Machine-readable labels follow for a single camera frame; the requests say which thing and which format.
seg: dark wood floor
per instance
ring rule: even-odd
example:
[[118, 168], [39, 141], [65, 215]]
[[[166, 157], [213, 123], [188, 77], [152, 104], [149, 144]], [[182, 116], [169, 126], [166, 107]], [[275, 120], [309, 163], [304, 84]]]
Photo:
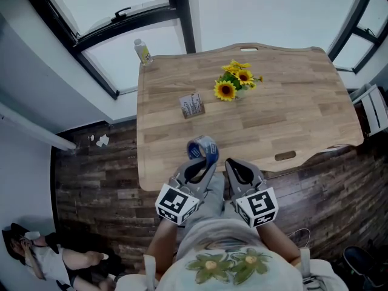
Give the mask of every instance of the dark wood floor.
[[[98, 147], [95, 142], [103, 134], [109, 144]], [[121, 256], [127, 272], [136, 272], [159, 223], [158, 192], [139, 186], [136, 121], [63, 137], [77, 149], [55, 156], [58, 231], [100, 235]], [[280, 207], [276, 223], [287, 234], [310, 229], [314, 258], [332, 261], [346, 246], [366, 246], [368, 239], [376, 246], [388, 243], [387, 156], [388, 137], [379, 134], [357, 148], [321, 153], [301, 167], [265, 173]], [[302, 247], [307, 237], [302, 231], [292, 238]]]

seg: window frame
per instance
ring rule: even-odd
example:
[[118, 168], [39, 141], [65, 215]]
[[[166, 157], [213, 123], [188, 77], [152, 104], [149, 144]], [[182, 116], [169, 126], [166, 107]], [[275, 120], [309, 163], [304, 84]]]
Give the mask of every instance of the window frame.
[[358, 5], [356, 6], [353, 14], [351, 15], [347, 25], [344, 27], [342, 33], [338, 37], [336, 43], [334, 43], [333, 47], [329, 51], [329, 58], [332, 62], [339, 55], [341, 50], [344, 48], [346, 42], [352, 35], [357, 35], [363, 39], [368, 40], [373, 43], [373, 46], [369, 49], [369, 51], [363, 56], [363, 58], [357, 63], [356, 66], [348, 69], [344, 69], [341, 67], [336, 68], [338, 71], [346, 71], [346, 72], [354, 72], [357, 74], [360, 70], [367, 64], [367, 62], [372, 58], [372, 56], [376, 53], [380, 45], [385, 41], [388, 36], [388, 20], [386, 21], [384, 27], [381, 29], [379, 35], [376, 37], [371, 34], [369, 31], [362, 30], [358, 27], [358, 24], [363, 17], [363, 14], [369, 5], [370, 0], [360, 0]]
[[113, 98], [120, 95], [94, 68], [92, 63], [82, 54], [82, 51], [100, 42], [121, 35], [134, 29], [158, 22], [178, 19], [181, 21], [182, 34], [186, 53], [195, 53], [195, 40], [190, 14], [189, 0], [169, 0], [169, 5], [160, 6], [115, 18], [114, 21], [77, 39], [65, 19], [60, 15], [51, 0], [29, 0], [31, 5], [43, 19], [67, 51], [79, 62], [89, 75]]

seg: water bottle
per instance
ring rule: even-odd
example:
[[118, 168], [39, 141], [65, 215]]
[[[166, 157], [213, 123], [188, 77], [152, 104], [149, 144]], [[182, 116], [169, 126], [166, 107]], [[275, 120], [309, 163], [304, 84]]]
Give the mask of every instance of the water bottle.
[[136, 39], [133, 43], [135, 43], [135, 46], [133, 48], [137, 52], [142, 64], [143, 65], [151, 64], [152, 57], [150, 55], [150, 52], [148, 51], [146, 44], [143, 41], [141, 41], [141, 39]]

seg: table handle cutout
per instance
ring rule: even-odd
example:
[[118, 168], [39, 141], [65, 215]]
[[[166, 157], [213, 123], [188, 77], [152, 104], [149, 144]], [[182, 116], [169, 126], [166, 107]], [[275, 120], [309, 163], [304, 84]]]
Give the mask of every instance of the table handle cutout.
[[275, 161], [283, 161], [285, 159], [290, 159], [290, 158], [294, 158], [296, 156], [296, 152], [295, 151], [288, 151], [288, 152], [284, 152], [284, 153], [279, 153], [279, 154], [276, 154], [275, 155]]
[[240, 50], [242, 52], [254, 52], [258, 51], [259, 49], [257, 47], [240, 47]]

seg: white chair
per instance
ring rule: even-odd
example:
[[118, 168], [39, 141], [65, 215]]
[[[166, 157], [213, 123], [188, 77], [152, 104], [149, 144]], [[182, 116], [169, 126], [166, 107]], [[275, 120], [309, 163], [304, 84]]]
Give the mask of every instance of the white chair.
[[371, 86], [352, 102], [356, 104], [360, 101], [363, 103], [370, 127], [368, 137], [388, 128], [388, 108], [376, 85]]

